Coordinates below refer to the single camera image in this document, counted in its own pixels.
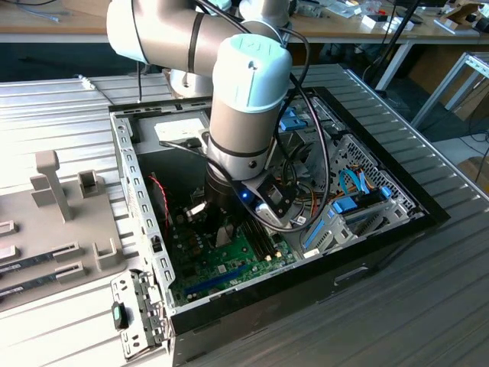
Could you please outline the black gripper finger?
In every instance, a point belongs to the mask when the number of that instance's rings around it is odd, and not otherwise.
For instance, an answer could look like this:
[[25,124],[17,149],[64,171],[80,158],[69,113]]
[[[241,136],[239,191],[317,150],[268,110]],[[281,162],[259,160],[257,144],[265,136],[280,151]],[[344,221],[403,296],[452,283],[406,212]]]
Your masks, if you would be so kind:
[[215,246],[217,236],[217,207],[203,201],[196,206],[185,209],[187,222],[199,235],[204,235],[210,246]]

